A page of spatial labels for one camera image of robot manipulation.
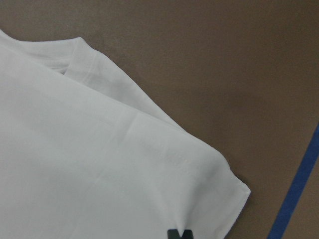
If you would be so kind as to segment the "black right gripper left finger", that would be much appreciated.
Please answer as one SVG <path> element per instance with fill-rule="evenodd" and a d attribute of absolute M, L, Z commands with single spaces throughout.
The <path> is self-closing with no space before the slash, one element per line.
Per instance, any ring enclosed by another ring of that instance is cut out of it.
<path fill-rule="evenodd" d="M 168 239 L 180 239 L 180 235 L 177 229 L 169 229 L 167 230 L 167 238 Z"/>

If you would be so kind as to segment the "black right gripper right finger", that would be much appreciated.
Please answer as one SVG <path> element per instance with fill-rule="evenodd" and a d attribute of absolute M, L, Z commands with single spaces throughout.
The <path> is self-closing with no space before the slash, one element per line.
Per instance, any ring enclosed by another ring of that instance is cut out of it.
<path fill-rule="evenodd" d="M 186 229 L 184 230 L 181 239 L 194 239 L 192 230 Z"/>

